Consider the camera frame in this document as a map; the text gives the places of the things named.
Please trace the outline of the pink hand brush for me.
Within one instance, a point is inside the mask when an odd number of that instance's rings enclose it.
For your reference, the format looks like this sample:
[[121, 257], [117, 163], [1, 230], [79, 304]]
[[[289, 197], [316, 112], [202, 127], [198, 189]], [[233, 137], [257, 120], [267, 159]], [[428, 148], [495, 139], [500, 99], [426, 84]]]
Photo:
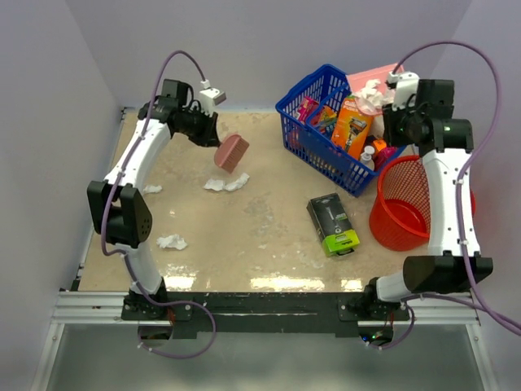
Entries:
[[249, 148], [249, 142], [240, 134], [229, 134], [221, 142], [214, 155], [215, 165], [231, 174]]

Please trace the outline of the long paper scrap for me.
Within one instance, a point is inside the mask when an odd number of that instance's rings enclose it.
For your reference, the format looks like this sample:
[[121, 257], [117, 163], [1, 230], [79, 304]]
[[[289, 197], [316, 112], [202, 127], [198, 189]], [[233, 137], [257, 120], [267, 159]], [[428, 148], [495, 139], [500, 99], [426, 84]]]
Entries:
[[246, 173], [241, 174], [236, 180], [232, 182], [226, 182], [222, 179], [213, 179], [210, 178], [205, 184], [204, 184], [204, 190], [209, 191], [227, 191], [227, 192], [233, 192], [241, 189], [244, 187], [250, 176]]

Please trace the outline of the tall paper scrap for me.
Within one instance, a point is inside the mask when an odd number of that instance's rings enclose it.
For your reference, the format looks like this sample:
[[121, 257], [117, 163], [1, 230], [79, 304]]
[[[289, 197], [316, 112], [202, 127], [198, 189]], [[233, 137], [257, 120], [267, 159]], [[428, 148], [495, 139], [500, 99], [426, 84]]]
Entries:
[[383, 106], [393, 103], [395, 93], [387, 91], [385, 93], [377, 91], [374, 94], [369, 94], [366, 97], [361, 94], [354, 96], [355, 104], [360, 113], [366, 116], [380, 116], [383, 113]]

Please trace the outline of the pink dustpan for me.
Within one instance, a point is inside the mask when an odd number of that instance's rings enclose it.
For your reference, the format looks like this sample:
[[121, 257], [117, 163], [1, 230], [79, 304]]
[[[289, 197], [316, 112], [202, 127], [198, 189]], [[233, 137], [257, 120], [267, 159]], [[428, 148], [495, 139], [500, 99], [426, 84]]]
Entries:
[[350, 92], [349, 96], [353, 96], [354, 93], [358, 92], [366, 86], [368, 81], [378, 80], [379, 83], [375, 86], [376, 90], [385, 94], [388, 90], [386, 81], [389, 73], [394, 70], [396, 63], [385, 65], [378, 68], [372, 68], [362, 72], [349, 73], [346, 75], [346, 81]]

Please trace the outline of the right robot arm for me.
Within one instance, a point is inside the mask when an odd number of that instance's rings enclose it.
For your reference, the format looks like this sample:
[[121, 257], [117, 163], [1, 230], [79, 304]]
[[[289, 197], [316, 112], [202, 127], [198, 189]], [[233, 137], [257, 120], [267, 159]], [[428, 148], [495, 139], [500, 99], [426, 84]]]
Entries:
[[407, 257], [401, 271], [366, 285], [359, 306], [373, 320], [414, 295], [468, 292], [493, 271], [474, 232], [472, 127], [453, 118], [453, 81], [405, 73], [390, 76], [387, 84], [395, 94], [383, 107], [384, 139], [393, 147], [413, 144], [419, 154], [383, 169], [370, 230], [386, 248], [409, 251], [426, 244], [427, 254]]

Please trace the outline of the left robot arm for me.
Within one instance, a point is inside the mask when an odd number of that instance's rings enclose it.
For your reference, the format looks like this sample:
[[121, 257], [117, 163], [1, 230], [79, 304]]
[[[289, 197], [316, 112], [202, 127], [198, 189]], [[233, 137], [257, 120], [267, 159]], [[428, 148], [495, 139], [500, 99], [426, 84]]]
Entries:
[[115, 167], [87, 187], [103, 254], [121, 256], [131, 278], [124, 314], [162, 319], [168, 312], [164, 278], [148, 243], [153, 218], [142, 194], [144, 183], [175, 134], [184, 134], [201, 147], [220, 146], [215, 108], [225, 99], [225, 92], [212, 88], [207, 80], [199, 93], [183, 81], [164, 80], [161, 91], [139, 109], [134, 134]]

